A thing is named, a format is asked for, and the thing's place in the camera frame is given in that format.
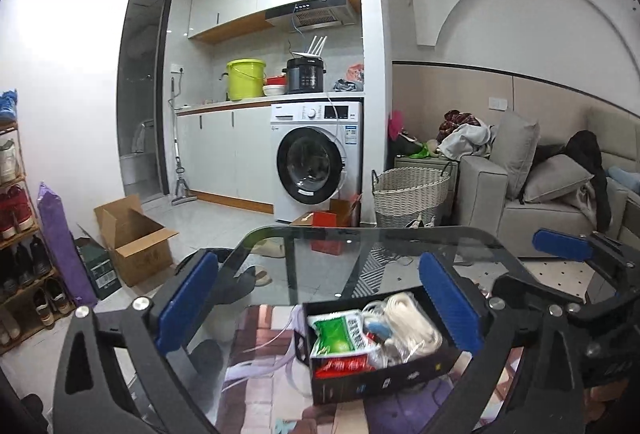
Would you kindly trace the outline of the white router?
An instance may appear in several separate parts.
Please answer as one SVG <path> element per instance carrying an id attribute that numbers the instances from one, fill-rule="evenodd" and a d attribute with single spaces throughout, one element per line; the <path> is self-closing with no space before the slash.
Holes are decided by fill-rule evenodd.
<path id="1" fill-rule="evenodd" d="M 327 40 L 328 36 L 326 35 L 314 36 L 305 51 L 292 51 L 291 54 L 295 58 L 320 59 Z"/>

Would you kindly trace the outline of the grey sofa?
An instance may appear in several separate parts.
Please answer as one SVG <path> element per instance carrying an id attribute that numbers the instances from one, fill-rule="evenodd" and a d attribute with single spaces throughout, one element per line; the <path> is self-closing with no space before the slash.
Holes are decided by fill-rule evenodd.
<path id="1" fill-rule="evenodd" d="M 539 126 L 508 112 L 488 157 L 463 157 L 457 224 L 487 231 L 511 253 L 536 258 L 541 228 L 593 231 L 639 244 L 639 123 L 593 108 L 564 145 L 543 145 Z"/>

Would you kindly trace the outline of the woven laundry basket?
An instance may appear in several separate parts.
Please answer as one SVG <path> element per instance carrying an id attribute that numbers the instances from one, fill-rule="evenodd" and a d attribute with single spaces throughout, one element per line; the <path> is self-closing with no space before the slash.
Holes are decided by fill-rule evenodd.
<path id="1" fill-rule="evenodd" d="M 375 224 L 379 228 L 436 227 L 444 218 L 449 168 L 392 168 L 371 171 Z"/>

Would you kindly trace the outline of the red and white bowl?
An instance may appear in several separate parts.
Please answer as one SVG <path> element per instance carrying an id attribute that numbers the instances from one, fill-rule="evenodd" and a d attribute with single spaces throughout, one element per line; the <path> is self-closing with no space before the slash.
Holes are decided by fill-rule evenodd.
<path id="1" fill-rule="evenodd" d="M 283 96 L 288 92 L 288 80 L 285 75 L 270 76 L 265 79 L 262 92 L 266 97 Z"/>

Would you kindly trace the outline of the open cardboard box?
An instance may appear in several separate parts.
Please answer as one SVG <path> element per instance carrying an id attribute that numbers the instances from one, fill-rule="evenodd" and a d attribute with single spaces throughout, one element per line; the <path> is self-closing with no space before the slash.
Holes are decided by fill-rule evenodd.
<path id="1" fill-rule="evenodd" d="M 117 275 L 127 287 L 172 264 L 169 240 L 178 232 L 146 216 L 137 194 L 98 206 L 93 212 Z"/>

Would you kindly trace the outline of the black garment on sofa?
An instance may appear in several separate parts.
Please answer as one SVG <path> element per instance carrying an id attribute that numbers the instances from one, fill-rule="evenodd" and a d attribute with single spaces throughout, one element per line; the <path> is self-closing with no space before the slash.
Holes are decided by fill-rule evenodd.
<path id="1" fill-rule="evenodd" d="M 607 232 L 611 226 L 612 211 L 597 136 L 592 131 L 577 131 L 567 141 L 564 153 L 592 175 L 590 183 L 596 197 L 596 229 L 597 232 Z"/>

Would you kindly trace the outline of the white washing machine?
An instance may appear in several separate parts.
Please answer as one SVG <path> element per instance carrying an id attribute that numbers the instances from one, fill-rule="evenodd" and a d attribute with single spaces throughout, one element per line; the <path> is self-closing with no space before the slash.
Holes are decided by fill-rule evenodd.
<path id="1" fill-rule="evenodd" d="M 306 212 L 350 200 L 362 185 L 362 101 L 314 99 L 271 107 L 274 218 L 292 223 Z"/>

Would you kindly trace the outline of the red cardboard box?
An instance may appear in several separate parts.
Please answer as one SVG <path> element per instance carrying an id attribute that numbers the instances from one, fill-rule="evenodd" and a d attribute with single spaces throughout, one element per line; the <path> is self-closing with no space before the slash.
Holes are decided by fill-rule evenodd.
<path id="1" fill-rule="evenodd" d="M 329 208 L 324 211 L 309 211 L 293 220 L 292 226 L 316 228 L 347 228 L 357 224 L 360 211 L 361 195 L 355 194 L 348 200 L 333 199 L 329 201 Z M 345 243 L 340 240 L 310 241 L 310 248 L 314 252 L 333 256 L 342 255 Z"/>

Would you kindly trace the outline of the range hood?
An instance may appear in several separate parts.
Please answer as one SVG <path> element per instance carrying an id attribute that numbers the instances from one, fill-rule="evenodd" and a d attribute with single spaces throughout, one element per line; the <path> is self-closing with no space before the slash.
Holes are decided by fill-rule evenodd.
<path id="1" fill-rule="evenodd" d="M 305 33 L 355 25 L 359 16 L 349 0 L 304 0 L 270 8 L 265 19 L 283 32 Z"/>

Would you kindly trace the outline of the pile of clothes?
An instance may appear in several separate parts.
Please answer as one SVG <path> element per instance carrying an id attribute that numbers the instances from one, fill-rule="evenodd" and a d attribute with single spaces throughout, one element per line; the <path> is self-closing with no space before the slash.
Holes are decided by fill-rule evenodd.
<path id="1" fill-rule="evenodd" d="M 450 110 L 438 128 L 438 152 L 448 160 L 462 157 L 489 157 L 497 134 L 495 125 L 487 125 L 469 112 Z"/>

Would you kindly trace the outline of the red snack packet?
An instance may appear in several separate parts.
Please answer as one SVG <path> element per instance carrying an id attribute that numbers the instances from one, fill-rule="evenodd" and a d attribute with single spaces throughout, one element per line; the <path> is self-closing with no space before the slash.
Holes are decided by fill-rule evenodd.
<path id="1" fill-rule="evenodd" d="M 367 355 L 324 358 L 320 366 L 314 370 L 314 377 L 316 379 L 344 378 L 374 370 L 375 366 L 370 364 Z"/>

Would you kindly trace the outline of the white lower kitchen cabinets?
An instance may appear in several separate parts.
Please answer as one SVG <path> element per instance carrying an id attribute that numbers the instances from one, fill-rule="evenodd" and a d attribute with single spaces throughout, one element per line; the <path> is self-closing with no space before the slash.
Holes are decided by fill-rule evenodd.
<path id="1" fill-rule="evenodd" d="M 182 113 L 177 131 L 186 181 L 203 201 L 273 212 L 268 105 Z"/>

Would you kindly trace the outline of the dark green box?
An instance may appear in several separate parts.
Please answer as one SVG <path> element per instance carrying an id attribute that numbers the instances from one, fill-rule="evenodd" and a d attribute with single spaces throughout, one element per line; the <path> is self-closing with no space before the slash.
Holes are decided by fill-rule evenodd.
<path id="1" fill-rule="evenodd" d="M 96 297 L 103 301 L 118 291 L 122 284 L 107 249 L 92 238 L 78 238 L 74 243 Z"/>

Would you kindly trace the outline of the purple rolled mat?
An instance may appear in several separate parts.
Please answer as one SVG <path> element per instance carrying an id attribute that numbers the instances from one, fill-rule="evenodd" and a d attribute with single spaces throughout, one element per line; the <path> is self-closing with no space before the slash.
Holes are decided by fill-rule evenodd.
<path id="1" fill-rule="evenodd" d="M 37 209 L 55 267 L 60 272 L 73 302 L 76 306 L 96 306 L 98 299 L 76 249 L 62 200 L 45 183 L 39 185 Z"/>

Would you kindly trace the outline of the glass table top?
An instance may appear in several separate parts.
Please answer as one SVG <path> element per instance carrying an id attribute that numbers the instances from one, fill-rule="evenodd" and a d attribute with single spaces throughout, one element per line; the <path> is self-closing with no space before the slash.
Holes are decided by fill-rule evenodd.
<path id="1" fill-rule="evenodd" d="M 639 428 L 639 253 L 593 233 L 586 237 L 541 229 L 534 248 L 582 261 L 614 290 L 597 304 L 546 287 L 487 232 L 467 227 L 418 229 L 262 228 L 225 261 L 192 259 L 184 267 L 178 301 L 192 320 L 218 303 L 254 244 L 280 237 L 293 255 L 299 240 L 379 245 L 388 253 L 416 257 L 420 282 L 407 291 L 430 335 L 400 350 L 400 362 L 380 365 L 382 342 L 368 321 L 382 321 L 385 296 L 304 303 L 295 354 L 310 372 L 319 405 L 349 402 L 411 388 L 452 366 L 467 352 L 472 360 L 434 417 L 430 433 L 477 433 L 480 415 L 512 350 L 522 351 L 506 401 L 489 423 L 491 433 L 580 433 L 586 391 L 626 382 L 624 406 L 609 433 Z"/>

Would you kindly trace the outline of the grey sofa cushion upright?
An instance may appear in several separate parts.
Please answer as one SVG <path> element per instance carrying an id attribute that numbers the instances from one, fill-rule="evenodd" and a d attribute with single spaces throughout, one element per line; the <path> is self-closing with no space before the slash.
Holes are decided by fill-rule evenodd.
<path id="1" fill-rule="evenodd" d="M 503 114 L 489 160 L 506 171 L 508 200 L 515 200 L 520 195 L 532 168 L 539 139 L 537 122 L 526 121 L 513 111 Z"/>

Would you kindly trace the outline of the yellow-green plastic bucket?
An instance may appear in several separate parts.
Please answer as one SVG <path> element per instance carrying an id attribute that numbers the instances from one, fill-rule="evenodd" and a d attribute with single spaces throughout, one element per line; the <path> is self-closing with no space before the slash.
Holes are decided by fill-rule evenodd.
<path id="1" fill-rule="evenodd" d="M 230 101 L 259 98 L 264 95 L 264 61 L 259 59 L 238 59 L 226 64 L 226 71 L 220 78 L 228 80 L 228 98 Z"/>

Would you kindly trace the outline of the black storage box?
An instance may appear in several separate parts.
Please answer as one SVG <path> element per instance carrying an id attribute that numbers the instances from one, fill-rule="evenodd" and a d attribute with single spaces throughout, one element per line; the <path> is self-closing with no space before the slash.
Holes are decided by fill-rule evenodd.
<path id="1" fill-rule="evenodd" d="M 307 319 L 346 310 L 361 311 L 364 332 L 378 345 L 365 354 L 375 370 L 344 378 L 316 379 L 314 370 L 324 358 L 310 356 L 316 336 Z M 294 339 L 295 356 L 309 370 L 311 397 L 316 405 L 395 394 L 443 376 L 454 368 L 461 354 L 424 287 L 305 304 Z"/>

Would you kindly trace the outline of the green and white packet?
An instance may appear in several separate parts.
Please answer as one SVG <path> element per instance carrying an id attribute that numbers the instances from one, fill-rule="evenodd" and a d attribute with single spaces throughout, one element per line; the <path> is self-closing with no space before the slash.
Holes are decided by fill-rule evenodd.
<path id="1" fill-rule="evenodd" d="M 314 315 L 307 323 L 316 336 L 312 358 L 352 357 L 369 354 L 378 347 L 364 332 L 360 310 Z"/>

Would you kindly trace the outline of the grey sofa cushion lying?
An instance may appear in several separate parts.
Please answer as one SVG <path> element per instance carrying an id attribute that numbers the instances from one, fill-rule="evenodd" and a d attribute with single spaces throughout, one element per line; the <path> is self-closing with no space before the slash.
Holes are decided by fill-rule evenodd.
<path id="1" fill-rule="evenodd" d="M 526 180 L 522 200 L 546 203 L 575 192 L 591 179 L 585 168 L 565 154 L 556 154 L 535 166 Z"/>

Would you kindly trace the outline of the dark glass door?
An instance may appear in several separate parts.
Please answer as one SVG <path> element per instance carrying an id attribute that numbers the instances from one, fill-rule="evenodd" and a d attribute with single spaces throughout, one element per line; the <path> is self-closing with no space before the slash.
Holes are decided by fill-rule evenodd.
<path id="1" fill-rule="evenodd" d="M 129 0 L 120 41 L 116 119 L 120 175 L 145 203 L 168 194 L 164 65 L 171 0 Z"/>

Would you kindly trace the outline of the wooden shoe rack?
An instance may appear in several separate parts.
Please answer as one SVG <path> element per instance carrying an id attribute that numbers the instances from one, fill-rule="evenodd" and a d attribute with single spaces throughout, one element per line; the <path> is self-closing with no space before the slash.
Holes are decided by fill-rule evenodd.
<path id="1" fill-rule="evenodd" d="M 1 125 L 1 351 L 50 330 L 75 309 L 27 186 L 20 132 Z"/>

